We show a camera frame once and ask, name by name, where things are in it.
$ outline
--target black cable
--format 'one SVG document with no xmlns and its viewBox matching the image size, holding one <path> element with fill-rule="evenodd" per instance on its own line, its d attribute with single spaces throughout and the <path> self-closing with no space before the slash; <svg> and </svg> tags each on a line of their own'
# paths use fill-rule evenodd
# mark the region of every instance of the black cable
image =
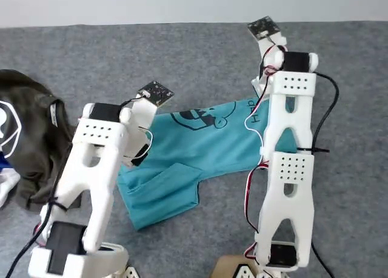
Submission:
<svg viewBox="0 0 388 278">
<path fill-rule="evenodd" d="M 316 73 L 317 76 L 320 76 L 321 78 L 325 78 L 325 79 L 329 80 L 333 84 L 334 89 L 335 89 L 335 95 L 334 95 L 333 102 L 331 103 L 329 108 L 326 110 L 325 114 L 322 116 L 321 121 L 318 123 L 318 126 L 315 129 L 315 132 L 314 132 L 314 135 L 313 135 L 313 141 L 312 141 L 312 145 L 311 145 L 311 147 L 312 147 L 311 154 L 314 154 L 314 152 L 316 151 L 315 145 L 316 145 L 316 140 L 318 138 L 319 131 L 321 130 L 321 127 L 322 127 L 323 123 L 325 122 L 326 118 L 329 116 L 329 114 L 333 110 L 335 104 L 338 101 L 338 96 L 340 95 L 340 92 L 339 92 L 340 90 L 338 88 L 338 85 L 337 85 L 336 81 L 334 81 L 331 77 L 329 77 L 327 75 L 324 75 L 323 73 L 318 73 L 318 72 L 315 72 L 315 73 Z"/>
<path fill-rule="evenodd" d="M 53 184 L 53 187 L 52 187 L 52 190 L 50 192 L 50 197 L 48 198 L 48 206 L 47 206 L 47 212 L 46 212 L 46 215 L 44 217 L 44 220 L 42 222 L 42 225 L 39 227 L 39 229 L 37 230 L 37 232 L 34 234 L 34 236 L 25 244 L 25 246 L 23 247 L 22 250 L 20 250 L 19 254 L 15 257 L 15 259 L 13 260 L 12 264 L 11 264 L 11 267 L 10 269 L 8 270 L 8 273 L 7 275 L 5 276 L 5 278 L 10 278 L 13 271 L 15 270 L 16 268 L 16 265 L 18 264 L 19 260 L 21 259 L 21 257 L 28 251 L 29 248 L 31 248 L 31 246 L 36 242 L 36 240 L 38 239 L 38 237 L 42 234 L 43 232 L 43 229 L 46 227 L 46 225 L 48 224 L 49 222 L 49 218 L 50 218 L 50 214 L 51 214 L 51 211 L 53 209 L 53 206 L 55 205 L 55 191 L 56 191 L 56 187 L 58 186 L 58 183 L 59 183 L 59 179 L 61 178 L 62 176 L 62 173 L 63 173 L 63 170 L 65 168 L 65 165 L 66 165 L 66 161 L 67 161 L 67 157 L 69 156 L 69 153 L 71 151 L 71 148 L 72 148 L 72 144 L 70 143 L 67 150 L 66 150 L 66 153 L 64 155 L 64 157 L 62 158 L 62 162 L 61 162 L 61 165 L 59 167 L 59 171 L 58 171 L 58 174 L 55 178 L 55 181 L 54 181 L 54 184 Z"/>
<path fill-rule="evenodd" d="M 143 96 L 140 96 L 140 97 L 137 97 L 137 98 L 132 98 L 132 99 L 129 99 L 127 101 L 124 101 L 123 103 L 120 104 L 120 109 L 119 109 L 119 113 L 121 111 L 122 108 L 126 107 L 126 105 L 128 105 L 129 103 L 133 102 L 133 101 L 137 101 L 137 100 L 140 100 L 141 98 L 146 98 L 145 95 Z"/>
<path fill-rule="evenodd" d="M 317 148 L 315 147 L 315 144 L 316 144 L 316 140 L 318 139 L 318 134 L 319 134 L 319 131 L 321 130 L 321 127 L 323 125 L 323 123 L 325 122 L 326 118 L 329 116 L 329 114 L 331 113 L 331 111 L 333 110 L 335 104 L 337 103 L 338 101 L 338 97 L 340 95 L 340 90 L 338 88 L 338 85 L 336 83 L 336 81 L 334 81 L 331 77 L 327 76 L 327 75 L 324 75 L 323 73 L 318 73 L 318 72 L 315 72 L 318 76 L 320 76 L 321 78 L 325 78 L 327 80 L 329 80 L 333 86 L 334 86 L 334 89 L 335 89 L 335 95 L 334 95 L 334 99 L 331 103 L 331 105 L 329 106 L 329 108 L 326 110 L 326 113 L 322 116 L 322 119 L 321 121 L 318 123 L 318 126 L 316 127 L 315 129 L 315 132 L 314 132 L 314 135 L 313 135 L 313 141 L 312 141 L 312 150 L 311 150 L 311 154 L 314 154 L 314 152 L 317 151 Z M 311 240 L 311 248 L 316 256 L 316 258 L 318 259 L 318 261 L 320 262 L 320 264 L 322 265 L 322 267 L 326 270 L 326 272 L 328 273 L 328 275 L 331 277 L 331 278 L 335 278 L 332 270 L 330 270 L 330 268 L 323 262 L 321 256 L 318 254 L 316 248 L 315 248 L 315 245 L 313 243 L 313 240 Z"/>
<path fill-rule="evenodd" d="M 331 278 L 335 278 L 332 270 L 330 270 L 330 268 L 328 266 L 326 266 L 326 264 L 323 262 L 323 260 L 321 259 L 321 256 L 318 254 L 318 252 L 316 251 L 316 248 L 315 248 L 315 245 L 313 243 L 313 240 L 311 240 L 311 248 L 313 249 L 313 252 L 315 254 L 315 257 L 318 259 L 318 261 L 321 263 L 322 267 L 326 270 L 326 272 L 328 273 L 328 275 L 331 277 Z"/>
<path fill-rule="evenodd" d="M 266 270 L 263 270 L 268 276 L 270 276 L 271 278 L 273 278 L 273 276 L 271 274 L 269 274 Z"/>
</svg>

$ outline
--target teal t-shirt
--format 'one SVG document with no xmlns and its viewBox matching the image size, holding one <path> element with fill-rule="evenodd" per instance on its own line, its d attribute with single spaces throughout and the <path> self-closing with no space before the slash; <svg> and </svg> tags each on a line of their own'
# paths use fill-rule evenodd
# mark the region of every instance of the teal t-shirt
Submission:
<svg viewBox="0 0 388 278">
<path fill-rule="evenodd" d="M 155 117 L 149 155 L 131 170 L 121 166 L 118 176 L 119 191 L 136 229 L 195 207 L 201 180 L 251 170 L 258 164 L 260 139 L 244 126 L 256 102 L 253 98 Z M 269 101 L 263 101 L 247 121 L 248 127 L 263 134 L 268 109 Z M 296 152 L 290 130 L 284 131 L 276 150 Z"/>
</svg>

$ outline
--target gray carpet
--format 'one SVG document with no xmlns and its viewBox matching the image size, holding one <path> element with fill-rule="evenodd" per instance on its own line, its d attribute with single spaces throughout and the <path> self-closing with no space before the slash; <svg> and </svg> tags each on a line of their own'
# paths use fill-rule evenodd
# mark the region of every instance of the gray carpet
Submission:
<svg viewBox="0 0 388 278">
<path fill-rule="evenodd" d="M 319 54 L 319 71 L 341 95 L 318 146 L 313 239 L 336 277 L 388 277 L 388 22 L 280 24 L 289 49 Z M 71 26 L 0 30 L 0 68 L 16 69 L 62 97 L 73 123 L 85 103 L 120 103 L 158 80 L 175 91 L 160 112 L 208 107 L 251 97 L 259 54 L 245 24 Z M 333 89 L 319 80 L 313 127 Z M 200 205 L 135 232 L 115 192 L 106 241 L 124 245 L 142 278 L 207 277 L 218 257 L 240 254 L 253 241 L 243 216 L 246 172 L 203 181 Z M 266 189 L 255 174 L 250 214 Z M 81 222 L 90 213 L 87 195 Z M 0 277 L 29 239 L 38 216 L 10 202 L 0 211 Z M 27 277 L 29 256 L 14 277 Z M 312 254 L 292 277 L 328 277 Z"/>
</svg>

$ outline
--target white plastic bracket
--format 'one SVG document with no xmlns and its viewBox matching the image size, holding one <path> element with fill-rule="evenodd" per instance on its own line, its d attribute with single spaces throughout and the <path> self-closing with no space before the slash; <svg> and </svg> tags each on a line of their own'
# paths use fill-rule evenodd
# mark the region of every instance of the white plastic bracket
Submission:
<svg viewBox="0 0 388 278">
<path fill-rule="evenodd" d="M 261 153 L 265 160 L 275 151 L 275 146 L 285 129 L 293 131 L 298 147 L 311 147 L 311 113 L 315 94 L 316 75 L 279 71 L 270 76 L 270 107 L 268 125 L 264 132 Z M 287 97 L 295 97 L 292 112 L 286 110 Z"/>
<path fill-rule="evenodd" d="M 278 243 L 293 245 L 297 261 L 291 268 L 270 267 L 271 270 L 294 271 L 309 262 L 314 217 L 311 190 L 314 156 L 309 151 L 297 154 L 276 152 L 275 147 L 284 130 L 289 128 L 298 147 L 311 148 L 310 123 L 315 81 L 314 73 L 285 71 L 278 71 L 269 78 L 269 120 L 261 148 L 263 160 L 269 161 L 269 179 L 259 215 L 259 233 L 255 235 L 256 259 L 260 265 L 267 265 L 271 244 Z M 286 107 L 287 97 L 295 97 L 291 112 Z M 295 233 L 293 243 L 272 241 L 284 219 L 291 221 Z"/>
</svg>

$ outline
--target wire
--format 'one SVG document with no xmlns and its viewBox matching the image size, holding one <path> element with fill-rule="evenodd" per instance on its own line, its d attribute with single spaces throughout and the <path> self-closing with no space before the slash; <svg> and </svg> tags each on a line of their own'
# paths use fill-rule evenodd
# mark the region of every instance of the wire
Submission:
<svg viewBox="0 0 388 278">
<path fill-rule="evenodd" d="M 36 231 L 38 230 L 38 228 L 40 227 L 41 223 L 39 222 L 35 227 L 34 227 L 34 230 L 32 231 L 32 235 L 34 235 L 36 233 Z M 43 243 L 39 243 L 37 240 L 35 241 L 35 243 L 40 246 L 40 247 L 44 247 L 45 244 Z"/>
<path fill-rule="evenodd" d="M 260 165 L 257 165 L 254 167 L 249 173 L 247 177 L 247 184 L 246 184 L 246 190 L 245 190 L 245 197 L 244 197 L 244 215 L 248 222 L 248 224 L 255 230 L 255 232 L 258 232 L 257 227 L 253 225 L 253 223 L 249 220 L 248 217 L 248 205 L 249 205 L 249 192 L 250 192 L 250 184 L 252 182 L 252 176 L 253 173 L 256 171 L 257 168 L 268 168 L 267 164 L 261 163 Z"/>
<path fill-rule="evenodd" d="M 329 108 L 326 110 L 325 114 L 322 116 L 321 121 L 318 123 L 318 126 L 315 129 L 315 132 L 314 132 L 314 135 L 313 135 L 313 141 L 312 141 L 312 145 L 311 145 L 311 147 L 312 147 L 311 154 L 314 154 L 314 152 L 315 152 L 316 140 L 318 139 L 318 134 L 319 134 L 319 132 L 321 130 L 321 127 L 322 127 L 323 123 L 325 122 L 326 118 L 329 116 L 329 114 L 333 110 L 335 104 L 338 101 L 338 97 L 340 95 L 340 92 L 339 92 L 340 90 L 338 88 L 338 85 L 337 85 L 336 81 L 334 81 L 331 77 L 329 77 L 327 75 L 324 75 L 323 73 L 318 73 L 318 72 L 315 72 L 315 73 L 316 73 L 316 75 L 320 76 L 321 78 L 325 78 L 325 79 L 329 80 L 333 84 L 334 89 L 335 89 L 335 95 L 334 95 L 333 102 L 331 103 Z"/>
<path fill-rule="evenodd" d="M 255 256 L 249 255 L 249 253 L 255 248 L 256 245 L 257 245 L 257 243 L 254 242 L 253 244 L 251 244 L 251 245 L 244 251 L 244 257 L 245 257 L 245 258 L 250 259 L 250 260 L 255 260 L 255 259 L 256 259 Z"/>
<path fill-rule="evenodd" d="M 244 252 L 244 257 L 247 258 L 247 259 L 250 259 L 250 260 L 255 260 L 256 264 L 259 265 L 259 262 L 256 260 L 256 257 L 253 256 L 253 255 L 248 255 L 249 252 L 251 252 L 254 247 L 257 245 L 257 243 L 253 243 L 249 248 L 247 248 Z M 267 272 L 266 270 L 263 269 L 263 272 L 266 273 L 268 276 L 270 276 L 271 278 L 273 278 L 272 274 L 270 274 L 269 272 Z"/>
<path fill-rule="evenodd" d="M 43 232 L 43 229 L 46 227 L 46 225 L 48 224 L 49 222 L 49 218 L 50 218 L 50 214 L 51 214 L 51 211 L 53 209 L 53 205 L 54 205 L 54 200 L 55 200 L 55 191 L 56 191 L 56 187 L 58 186 L 58 183 L 59 183 L 59 179 L 61 178 L 62 176 L 62 173 L 63 173 L 63 170 L 65 168 L 65 165 L 66 165 L 66 161 L 67 161 L 67 157 L 69 156 L 69 153 L 71 151 L 71 148 L 72 148 L 72 144 L 70 143 L 67 150 L 66 150 L 66 153 L 65 153 L 65 156 L 62 158 L 62 162 L 61 162 L 61 165 L 59 166 L 59 171 L 58 171 L 58 174 L 55 178 L 55 181 L 54 181 L 54 184 L 53 184 L 53 188 L 50 192 L 50 197 L 48 198 L 48 206 L 47 206 L 47 212 L 46 212 L 46 215 L 44 217 L 44 220 L 42 222 L 42 225 L 39 227 L 39 229 L 35 232 L 34 236 L 25 244 L 25 246 L 23 247 L 22 250 L 20 250 L 20 252 L 18 253 L 18 255 L 16 255 L 15 259 L 13 260 L 12 264 L 11 264 L 11 267 L 9 268 L 8 270 L 8 273 L 7 275 L 5 276 L 5 278 L 10 278 L 13 271 L 15 270 L 16 268 L 16 265 L 18 264 L 19 260 L 21 259 L 21 257 L 28 251 L 29 248 L 31 248 L 31 246 L 36 242 L 36 240 L 38 239 L 38 237 L 42 234 Z"/>
<path fill-rule="evenodd" d="M 318 123 L 318 126 L 316 127 L 315 129 L 315 132 L 314 132 L 314 135 L 313 135 L 313 141 L 312 141 L 312 151 L 311 151 L 311 154 L 314 154 L 315 151 L 317 151 L 317 148 L 315 147 L 315 144 L 316 144 L 316 140 L 318 139 L 318 134 L 321 130 L 321 127 L 323 125 L 323 123 L 325 122 L 326 118 L 329 116 L 329 114 L 331 113 L 331 111 L 333 110 L 335 104 L 337 103 L 338 101 L 338 97 L 340 95 L 340 89 L 338 88 L 338 84 L 336 83 L 336 81 L 334 81 L 331 77 L 327 76 L 327 75 L 324 75 L 323 73 L 318 73 L 318 72 L 315 72 L 318 76 L 320 76 L 321 78 L 325 78 L 327 80 L 329 80 L 333 86 L 334 86 L 334 89 L 335 89 L 335 95 L 334 95 L 334 99 L 331 103 L 331 105 L 329 106 L 329 108 L 326 110 L 325 114 L 322 116 L 322 119 L 321 121 Z M 311 248 L 316 256 L 316 258 L 318 259 L 318 261 L 320 262 L 320 264 L 322 265 L 322 267 L 326 270 L 326 272 L 328 273 L 328 275 L 331 277 L 331 278 L 335 278 L 332 270 L 323 262 L 322 258 L 319 256 L 319 253 L 317 252 L 316 248 L 315 248 L 315 245 L 313 243 L 313 240 L 311 240 Z"/>
<path fill-rule="evenodd" d="M 152 134 L 152 132 L 151 132 L 149 129 L 146 129 L 146 128 L 141 127 L 141 126 L 139 126 L 139 128 L 142 129 L 142 130 L 144 130 L 145 132 L 148 132 L 148 133 L 150 134 L 150 137 L 151 137 L 151 138 L 150 138 L 150 144 L 148 145 L 148 148 L 147 148 L 141 155 L 132 158 L 132 160 L 136 160 L 137 158 L 142 158 L 143 156 L 145 156 L 146 153 L 148 153 L 148 151 L 150 150 L 151 145 L 152 145 L 152 141 L 153 141 L 153 134 Z"/>
<path fill-rule="evenodd" d="M 135 101 L 141 100 L 141 99 L 143 99 L 143 98 L 146 98 L 146 96 L 143 95 L 143 96 L 140 96 L 140 97 L 137 97 L 137 98 L 132 98 L 132 99 L 129 99 L 129 100 L 124 101 L 123 103 L 121 103 L 121 104 L 119 105 L 119 106 L 120 106 L 120 108 L 119 108 L 119 114 L 120 114 L 120 112 L 121 112 L 121 109 L 124 108 L 124 107 L 126 107 L 126 105 L 128 105 L 128 104 L 131 103 L 131 102 L 135 102 Z"/>
<path fill-rule="evenodd" d="M 263 269 L 263 271 L 268 275 L 270 276 L 271 278 L 273 278 L 273 276 L 271 274 L 269 274 L 269 272 L 267 272 L 266 270 Z"/>
<path fill-rule="evenodd" d="M 259 108 L 260 103 L 261 103 L 261 100 L 263 99 L 264 94 L 266 93 L 266 90 L 267 90 L 268 79 L 269 79 L 269 77 L 267 77 L 266 85 L 264 86 L 264 90 L 263 90 L 263 92 L 261 93 L 261 95 L 260 95 L 260 97 L 259 97 L 259 100 L 256 102 L 255 107 L 253 108 L 252 112 L 248 115 L 248 117 L 245 118 L 245 121 L 244 121 L 244 126 L 245 126 L 245 128 L 246 128 L 247 130 L 253 131 L 253 132 L 256 132 L 256 133 L 257 133 L 257 135 L 258 135 L 259 138 L 260 138 L 261 146 L 263 146 L 263 138 L 262 138 L 261 134 L 260 134 L 256 129 L 249 128 L 248 125 L 247 125 L 247 121 L 248 121 L 248 119 L 249 119 L 253 114 L 256 113 L 257 109 Z M 263 159 L 263 156 L 260 155 L 258 165 L 261 163 L 261 160 L 262 160 L 262 159 Z"/>
<path fill-rule="evenodd" d="M 335 278 L 332 270 L 330 270 L 330 268 L 328 266 L 326 266 L 326 264 L 323 262 L 321 256 L 318 254 L 316 248 L 315 248 L 315 245 L 313 243 L 313 241 L 311 240 L 311 248 L 313 249 L 313 252 L 315 254 L 315 257 L 318 259 L 318 261 L 321 263 L 322 267 L 326 270 L 326 272 L 328 273 L 328 275 L 331 277 L 331 278 Z"/>
</svg>

